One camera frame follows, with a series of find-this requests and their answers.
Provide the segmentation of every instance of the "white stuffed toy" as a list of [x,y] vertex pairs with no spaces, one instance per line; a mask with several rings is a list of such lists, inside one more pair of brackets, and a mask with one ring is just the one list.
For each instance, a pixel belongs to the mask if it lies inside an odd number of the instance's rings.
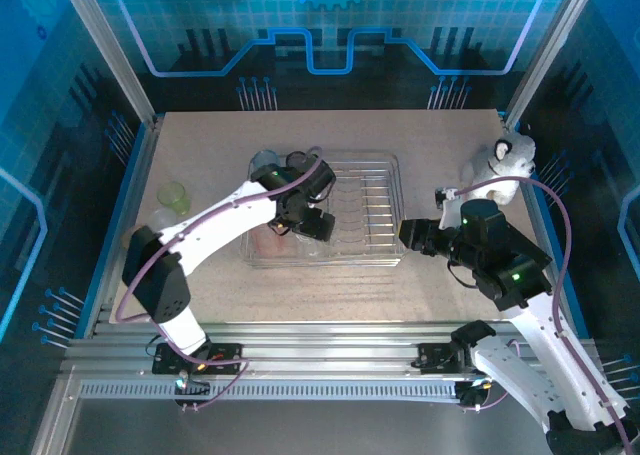
[[[516,131],[506,132],[493,149],[484,149],[464,167],[462,181],[465,186],[492,180],[507,175],[529,178],[535,168],[533,157],[536,153],[535,142]],[[507,205],[516,192],[520,182],[498,182],[474,190],[469,198],[491,198],[498,205]]]

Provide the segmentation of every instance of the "white robotic arm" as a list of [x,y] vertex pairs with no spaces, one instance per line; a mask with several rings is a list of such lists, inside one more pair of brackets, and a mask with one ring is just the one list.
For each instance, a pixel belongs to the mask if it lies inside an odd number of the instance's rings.
[[[440,220],[405,220],[400,239],[425,255],[441,255],[450,265],[472,271],[477,288],[491,299],[523,335],[548,380],[518,357],[484,322],[467,324],[452,334],[456,348],[467,349],[473,365],[496,380],[540,424],[554,454],[619,451],[612,409],[628,438],[638,430],[624,398],[609,385],[560,312],[556,329],[551,286],[543,269],[551,259],[509,225],[491,200],[462,203],[455,189],[436,192],[444,210]],[[577,362],[568,344],[578,356]],[[591,385],[594,377],[608,402]]]
[[264,223],[279,234],[292,230],[329,240],[335,219],[314,203],[334,182],[335,174],[325,162],[293,152],[285,166],[258,168],[235,192],[195,217],[157,234],[148,227],[139,229],[131,239],[122,275],[131,285],[128,293],[133,291],[180,353],[198,355],[208,339],[189,307],[186,277],[212,253]]
[[[242,186],[224,200],[209,207],[204,212],[173,227],[165,228],[160,232],[161,244],[168,243],[185,227],[191,225],[202,215],[229,202],[265,193],[267,190],[257,182],[244,182]],[[238,205],[237,208],[220,213],[209,222],[203,223],[189,233],[181,243],[169,249],[169,253],[179,254],[178,263],[182,267],[185,277],[188,277],[198,265],[211,254],[224,247],[236,237],[267,223],[276,217],[276,202],[269,198],[263,198],[255,202]],[[166,336],[184,354],[190,355],[201,347],[207,340],[207,336],[197,322],[191,308],[187,306],[174,318],[159,323]]]

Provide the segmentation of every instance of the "plastic tray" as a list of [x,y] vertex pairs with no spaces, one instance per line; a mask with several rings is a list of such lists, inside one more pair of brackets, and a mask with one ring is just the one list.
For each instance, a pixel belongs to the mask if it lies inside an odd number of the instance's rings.
[[324,158],[336,174],[318,207],[336,217],[328,243],[266,225],[242,236],[243,259],[254,267],[395,266],[405,248],[398,239],[403,218],[398,160],[385,152],[336,151]]

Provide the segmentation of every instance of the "glass panel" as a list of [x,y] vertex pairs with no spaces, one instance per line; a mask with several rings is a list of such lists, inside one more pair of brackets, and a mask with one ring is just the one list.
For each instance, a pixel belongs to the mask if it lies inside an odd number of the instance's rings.
[[[637,0],[590,0],[522,120],[538,144],[540,178],[569,209],[570,274],[599,340],[637,340],[640,333],[640,202],[632,201],[640,181],[637,7]],[[558,208],[548,200],[545,206],[563,244]],[[627,349],[640,354],[636,342]]]
[[562,0],[98,1],[163,112],[504,109]]
[[[2,0],[0,13],[0,446],[27,453],[131,152],[123,133],[110,148],[112,110],[138,123],[68,0]],[[60,287],[79,301],[45,296]]]

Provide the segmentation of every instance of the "table surface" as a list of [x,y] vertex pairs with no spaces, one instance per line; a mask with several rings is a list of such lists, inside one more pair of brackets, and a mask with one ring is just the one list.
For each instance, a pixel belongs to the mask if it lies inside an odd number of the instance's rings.
[[[312,145],[395,154],[405,217],[439,218],[434,190],[460,185],[464,163],[501,133],[495,110],[168,113],[136,223],[144,224],[160,207],[156,192],[164,183],[185,186],[192,199],[184,217],[189,218],[240,186],[257,151],[288,153]],[[520,192],[503,211],[535,240]],[[468,273],[460,276],[473,281]],[[238,238],[202,263],[188,282],[191,307],[207,323],[501,318],[492,302],[453,279],[444,259],[415,252],[396,267],[255,269],[242,260]],[[125,289],[121,283],[114,307]],[[141,310],[132,300],[125,314]]]

